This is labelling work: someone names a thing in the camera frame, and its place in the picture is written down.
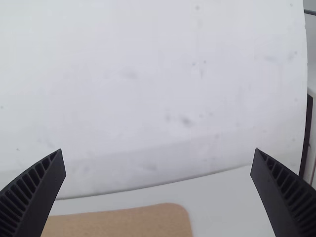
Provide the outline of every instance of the cork pad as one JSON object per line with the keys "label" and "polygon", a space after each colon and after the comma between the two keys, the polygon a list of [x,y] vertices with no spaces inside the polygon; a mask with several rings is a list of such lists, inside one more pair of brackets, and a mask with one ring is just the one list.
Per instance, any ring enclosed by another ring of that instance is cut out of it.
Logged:
{"label": "cork pad", "polygon": [[164,203],[48,218],[41,237],[192,237],[189,215]]}

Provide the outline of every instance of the white curved surface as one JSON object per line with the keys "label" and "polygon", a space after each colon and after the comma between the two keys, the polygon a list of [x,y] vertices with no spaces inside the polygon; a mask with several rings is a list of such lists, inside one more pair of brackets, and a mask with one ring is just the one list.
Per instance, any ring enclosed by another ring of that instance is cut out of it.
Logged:
{"label": "white curved surface", "polygon": [[189,213],[194,237],[274,237],[250,166],[151,188],[58,200],[50,215],[118,210],[171,202]]}
{"label": "white curved surface", "polygon": [[303,6],[293,0],[6,1],[0,7],[0,188],[62,148],[59,198],[251,162],[298,173]]}

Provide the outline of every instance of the white table surface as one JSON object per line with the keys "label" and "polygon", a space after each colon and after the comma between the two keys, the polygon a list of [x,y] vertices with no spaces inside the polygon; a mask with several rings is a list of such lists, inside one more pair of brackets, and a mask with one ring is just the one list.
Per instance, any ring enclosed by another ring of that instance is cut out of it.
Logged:
{"label": "white table surface", "polygon": [[194,237],[274,237],[250,177],[251,166],[127,192],[58,200],[50,215],[177,203],[189,213]]}

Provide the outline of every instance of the white wall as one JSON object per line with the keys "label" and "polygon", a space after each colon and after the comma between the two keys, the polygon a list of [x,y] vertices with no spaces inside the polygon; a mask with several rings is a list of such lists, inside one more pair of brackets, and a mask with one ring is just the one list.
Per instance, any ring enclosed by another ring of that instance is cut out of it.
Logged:
{"label": "white wall", "polygon": [[2,2],[2,186],[58,148],[60,198],[249,164],[256,147],[298,172],[304,25],[294,0]]}

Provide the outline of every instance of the cork board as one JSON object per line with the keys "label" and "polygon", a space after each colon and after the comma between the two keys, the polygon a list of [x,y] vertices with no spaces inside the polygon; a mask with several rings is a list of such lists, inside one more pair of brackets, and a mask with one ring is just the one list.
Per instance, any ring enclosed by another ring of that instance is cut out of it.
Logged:
{"label": "cork board", "polygon": [[187,211],[164,203],[48,218],[41,237],[192,237]]}

